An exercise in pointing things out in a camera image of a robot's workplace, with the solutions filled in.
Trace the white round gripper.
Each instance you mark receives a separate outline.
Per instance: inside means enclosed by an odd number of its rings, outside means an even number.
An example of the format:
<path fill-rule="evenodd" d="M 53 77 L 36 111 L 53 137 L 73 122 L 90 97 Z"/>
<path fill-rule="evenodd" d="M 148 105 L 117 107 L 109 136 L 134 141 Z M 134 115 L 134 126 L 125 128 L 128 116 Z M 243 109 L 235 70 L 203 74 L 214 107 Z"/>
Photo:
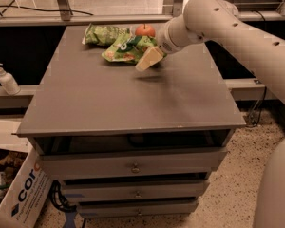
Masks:
<path fill-rule="evenodd" d="M 172 54 L 182 50 L 182 47 L 179 47 L 172 42 L 168 33 L 168 26 L 163 26 L 158 30 L 156 40 L 158 47 L 150 47 L 135 65 L 135 68 L 138 71 L 145 71 L 155 65 L 164 57 L 164 53 Z"/>

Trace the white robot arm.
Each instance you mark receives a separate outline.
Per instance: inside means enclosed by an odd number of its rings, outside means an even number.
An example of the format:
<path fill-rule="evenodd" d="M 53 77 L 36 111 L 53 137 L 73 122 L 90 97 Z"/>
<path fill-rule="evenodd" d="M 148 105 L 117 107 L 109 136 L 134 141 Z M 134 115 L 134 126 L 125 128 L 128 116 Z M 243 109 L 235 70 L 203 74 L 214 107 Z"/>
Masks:
<path fill-rule="evenodd" d="M 164 24 L 136 64 L 144 71 L 165 54 L 205 41 L 225 48 L 285 105 L 285 40 L 249 26 L 225 0 L 189 0 L 182 15 Z M 268 160 L 258 189 L 253 228 L 285 228 L 285 139 Z"/>

